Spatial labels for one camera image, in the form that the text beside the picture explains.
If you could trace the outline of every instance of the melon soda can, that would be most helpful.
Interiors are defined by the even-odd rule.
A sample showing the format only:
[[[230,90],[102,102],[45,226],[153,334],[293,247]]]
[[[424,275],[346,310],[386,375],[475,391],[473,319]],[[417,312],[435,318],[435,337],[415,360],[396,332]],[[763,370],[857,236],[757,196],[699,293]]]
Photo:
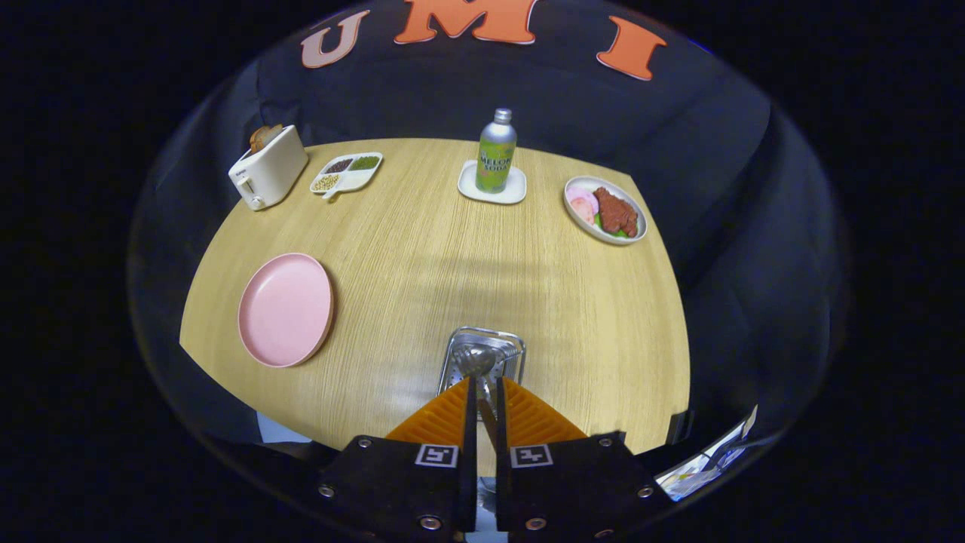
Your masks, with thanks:
[[[476,163],[476,188],[494,194],[506,189],[512,154],[516,151],[516,130],[510,125],[512,111],[499,108],[492,123],[482,129],[479,159]]]

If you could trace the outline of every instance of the white divided plate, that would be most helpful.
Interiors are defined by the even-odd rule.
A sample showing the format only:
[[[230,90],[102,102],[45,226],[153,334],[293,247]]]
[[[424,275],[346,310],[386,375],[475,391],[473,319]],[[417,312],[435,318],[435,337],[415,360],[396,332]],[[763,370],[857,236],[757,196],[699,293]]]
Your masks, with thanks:
[[[618,197],[620,200],[623,200],[624,202],[630,204],[630,207],[633,208],[633,211],[637,212],[637,236],[636,237],[618,238],[616,236],[611,236],[610,234],[607,234],[599,226],[596,226],[596,224],[589,224],[589,222],[583,220],[583,218],[578,213],[576,213],[576,210],[573,209],[573,206],[569,204],[569,200],[566,198],[566,191],[572,187],[582,188],[587,192],[593,192],[594,190],[597,190],[601,186],[609,190],[611,194]],[[592,177],[588,175],[581,175],[581,176],[574,177],[573,179],[567,181],[566,185],[563,187],[563,201],[566,205],[566,210],[569,212],[569,216],[574,221],[576,221],[576,224],[579,224],[580,228],[583,228],[584,230],[589,232],[591,236],[593,236],[594,238],[597,238],[598,240],[604,241],[606,243],[613,243],[615,245],[629,245],[631,243],[638,241],[647,233],[647,216],[644,215],[644,211],[640,209],[640,204],[635,202],[633,198],[631,198],[626,192],[623,191],[622,188],[610,183],[609,181],[604,181],[598,177]]]
[[[342,170],[341,172],[334,172],[330,174],[325,173],[325,170],[327,170],[329,166],[331,166],[336,162],[351,159],[352,163],[354,163],[355,159],[358,157],[378,157],[378,162],[375,163],[375,166],[366,170],[349,171],[348,169],[345,169],[345,170]],[[375,170],[377,170],[378,167],[381,165],[382,165],[381,153],[355,153],[353,155],[342,155],[341,157],[335,157],[329,160],[328,163],[325,164],[323,168],[321,168],[321,170],[318,172],[318,175],[316,175],[315,178],[312,179],[312,182],[308,185],[308,189],[311,192],[314,192],[315,194],[324,194],[324,196],[322,197],[326,200],[331,198],[338,192],[349,192],[350,190],[358,190],[359,188],[362,188],[363,186],[366,185],[366,183],[369,182],[369,180],[372,178],[372,175],[375,174]],[[313,188],[313,186],[315,186],[315,183],[317,183],[318,180],[325,177],[326,175],[337,175],[339,176],[339,180],[336,181],[331,188],[328,188],[328,189],[323,188],[320,190],[315,190]]]
[[[476,161],[466,160],[459,173],[459,192],[466,198],[492,202],[494,204],[515,204],[526,197],[526,174],[512,166],[506,176],[506,188],[502,192],[490,194],[476,188]]]

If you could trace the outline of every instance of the beans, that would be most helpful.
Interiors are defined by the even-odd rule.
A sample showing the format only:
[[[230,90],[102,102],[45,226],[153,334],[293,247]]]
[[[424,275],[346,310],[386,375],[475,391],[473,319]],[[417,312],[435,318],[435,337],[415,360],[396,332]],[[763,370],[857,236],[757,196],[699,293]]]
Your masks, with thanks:
[[[376,164],[378,164],[378,157],[358,157],[348,170],[368,170],[375,168]]]
[[[348,165],[351,162],[352,162],[351,158],[346,158],[345,160],[339,160],[338,162],[332,164],[331,166],[328,166],[328,169],[325,170],[325,173],[330,174],[330,173],[345,171],[345,169],[348,167]]]
[[[312,190],[328,190],[339,180],[337,175],[326,175],[312,184]]]

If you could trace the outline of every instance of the wooden table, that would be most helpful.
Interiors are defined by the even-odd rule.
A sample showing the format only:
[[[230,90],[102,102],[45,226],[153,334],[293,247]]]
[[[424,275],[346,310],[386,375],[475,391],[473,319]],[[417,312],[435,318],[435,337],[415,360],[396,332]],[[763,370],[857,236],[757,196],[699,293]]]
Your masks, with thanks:
[[[308,148],[284,201],[257,213],[238,202],[215,234],[188,293],[181,346],[252,408],[342,448],[359,434],[384,436],[436,395],[453,330],[509,331],[526,342],[521,384],[588,435],[623,430],[635,453],[663,444],[671,415],[687,409],[687,332],[660,232],[633,180],[520,148],[513,165],[527,175],[526,198],[478,202],[455,186],[478,145],[376,139]],[[385,158],[365,188],[332,203],[309,191],[331,158],[371,151]],[[563,186],[583,174],[638,198],[642,240],[603,243],[572,222]],[[286,252],[318,258],[336,313],[312,358],[275,369],[245,351],[237,306],[252,274]],[[482,424],[479,442],[479,474],[491,476]]]

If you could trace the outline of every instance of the white toaster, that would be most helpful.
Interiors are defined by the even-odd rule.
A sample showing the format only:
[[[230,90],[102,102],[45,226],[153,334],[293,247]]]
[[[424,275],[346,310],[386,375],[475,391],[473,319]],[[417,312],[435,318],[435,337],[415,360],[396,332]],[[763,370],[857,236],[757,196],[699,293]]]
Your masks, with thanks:
[[[294,125],[282,129],[261,151],[245,152],[228,170],[241,199],[254,211],[281,202],[308,163]]]

